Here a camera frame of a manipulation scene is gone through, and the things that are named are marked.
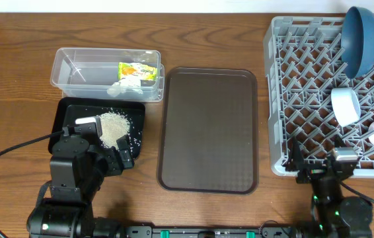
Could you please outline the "white rice pile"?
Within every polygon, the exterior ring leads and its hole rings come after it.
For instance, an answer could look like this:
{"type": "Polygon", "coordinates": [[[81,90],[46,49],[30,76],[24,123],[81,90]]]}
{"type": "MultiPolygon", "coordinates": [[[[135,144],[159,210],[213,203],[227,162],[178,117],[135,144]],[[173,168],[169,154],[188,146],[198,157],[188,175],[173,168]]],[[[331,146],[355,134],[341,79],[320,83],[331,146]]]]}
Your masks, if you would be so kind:
{"type": "Polygon", "coordinates": [[[128,135],[130,139],[130,149],[133,150],[134,146],[140,146],[141,140],[135,138],[139,132],[131,133],[134,130],[134,124],[125,114],[116,112],[106,112],[98,116],[102,126],[102,135],[100,140],[102,146],[105,148],[115,147],[118,149],[117,140],[122,136],[128,135]]]}

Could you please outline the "light blue small bowl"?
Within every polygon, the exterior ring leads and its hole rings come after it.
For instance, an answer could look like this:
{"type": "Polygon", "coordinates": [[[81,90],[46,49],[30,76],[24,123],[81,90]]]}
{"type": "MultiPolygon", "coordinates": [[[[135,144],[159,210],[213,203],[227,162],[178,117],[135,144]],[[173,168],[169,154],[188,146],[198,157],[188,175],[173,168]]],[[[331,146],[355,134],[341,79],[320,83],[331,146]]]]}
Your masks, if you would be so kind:
{"type": "Polygon", "coordinates": [[[352,88],[334,88],[331,90],[330,98],[334,116],[341,127],[353,124],[360,119],[359,101],[352,88]]]}

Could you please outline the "white tissue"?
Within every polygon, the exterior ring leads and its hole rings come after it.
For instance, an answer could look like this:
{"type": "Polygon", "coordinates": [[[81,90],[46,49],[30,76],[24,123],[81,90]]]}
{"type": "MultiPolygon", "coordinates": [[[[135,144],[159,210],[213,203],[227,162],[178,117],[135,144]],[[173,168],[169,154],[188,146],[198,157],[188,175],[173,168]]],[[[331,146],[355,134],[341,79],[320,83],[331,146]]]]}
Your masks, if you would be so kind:
{"type": "Polygon", "coordinates": [[[113,83],[106,92],[111,97],[117,97],[123,93],[137,93],[143,94],[143,90],[141,89],[141,79],[137,77],[125,77],[120,79],[119,81],[113,83]]]}

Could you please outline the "yellow green snack wrapper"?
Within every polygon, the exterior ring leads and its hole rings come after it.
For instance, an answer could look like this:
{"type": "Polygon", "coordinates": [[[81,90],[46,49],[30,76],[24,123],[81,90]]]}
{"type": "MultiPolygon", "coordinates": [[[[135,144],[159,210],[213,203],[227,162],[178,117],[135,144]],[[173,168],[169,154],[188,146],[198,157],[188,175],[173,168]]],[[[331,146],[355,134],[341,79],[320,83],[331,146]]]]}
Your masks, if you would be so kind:
{"type": "Polygon", "coordinates": [[[136,77],[140,80],[154,81],[157,77],[157,68],[142,63],[124,63],[118,64],[118,79],[136,77]]]}

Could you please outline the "dark blue bowl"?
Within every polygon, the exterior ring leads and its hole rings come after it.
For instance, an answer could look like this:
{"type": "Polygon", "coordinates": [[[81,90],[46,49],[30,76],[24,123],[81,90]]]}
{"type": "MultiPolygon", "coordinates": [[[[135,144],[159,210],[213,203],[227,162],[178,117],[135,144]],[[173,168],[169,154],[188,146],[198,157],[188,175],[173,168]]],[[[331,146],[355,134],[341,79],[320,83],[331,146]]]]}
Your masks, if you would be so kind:
{"type": "Polygon", "coordinates": [[[374,66],[374,14],[363,7],[351,7],[343,21],[341,58],[349,79],[364,76],[374,66]]]}

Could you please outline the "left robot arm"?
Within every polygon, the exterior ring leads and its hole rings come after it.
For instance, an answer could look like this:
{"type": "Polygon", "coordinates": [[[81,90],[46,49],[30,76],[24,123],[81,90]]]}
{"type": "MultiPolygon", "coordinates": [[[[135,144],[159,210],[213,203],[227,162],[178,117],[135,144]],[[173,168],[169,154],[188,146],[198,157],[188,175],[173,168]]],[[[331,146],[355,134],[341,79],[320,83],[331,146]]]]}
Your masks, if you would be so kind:
{"type": "Polygon", "coordinates": [[[129,137],[121,146],[103,149],[81,136],[61,138],[52,147],[52,179],[39,191],[36,207],[27,219],[30,237],[124,237],[122,225],[93,215],[93,198],[105,177],[122,174],[134,165],[129,137]]]}

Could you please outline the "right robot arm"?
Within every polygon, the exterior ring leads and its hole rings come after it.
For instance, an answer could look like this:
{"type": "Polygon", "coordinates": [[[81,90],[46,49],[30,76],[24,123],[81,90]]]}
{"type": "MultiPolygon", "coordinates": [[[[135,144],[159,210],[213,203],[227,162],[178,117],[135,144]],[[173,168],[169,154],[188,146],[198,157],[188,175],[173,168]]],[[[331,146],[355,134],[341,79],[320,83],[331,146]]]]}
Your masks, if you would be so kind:
{"type": "Polygon", "coordinates": [[[299,142],[291,138],[286,170],[296,183],[310,184],[310,222],[291,229],[290,237],[372,237],[373,205],[361,196],[344,196],[342,182],[354,174],[357,153],[338,139],[322,163],[306,163],[299,142]]]}

